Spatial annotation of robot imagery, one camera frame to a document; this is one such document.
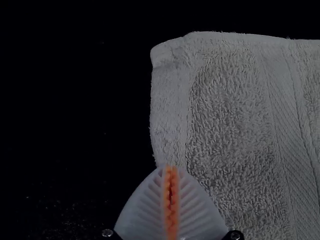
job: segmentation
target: dark surface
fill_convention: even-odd
[[[114,227],[156,167],[149,134],[155,45],[192,31],[319,38],[313,26],[294,23],[183,27],[126,14],[119,28],[113,9],[94,1],[83,7],[1,9],[4,239],[105,239],[102,230]]]

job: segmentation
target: white towel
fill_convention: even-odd
[[[157,165],[247,240],[320,240],[320,40],[193,32],[151,50]]]

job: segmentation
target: orange stripe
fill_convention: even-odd
[[[178,169],[165,167],[164,175],[164,217],[168,240],[176,240],[178,235]]]

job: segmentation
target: towel fold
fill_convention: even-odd
[[[193,32],[151,50],[157,165],[247,240],[320,239],[320,40]]]

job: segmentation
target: towel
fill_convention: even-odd
[[[320,40],[192,32],[150,56],[156,164],[247,240],[319,240]]]

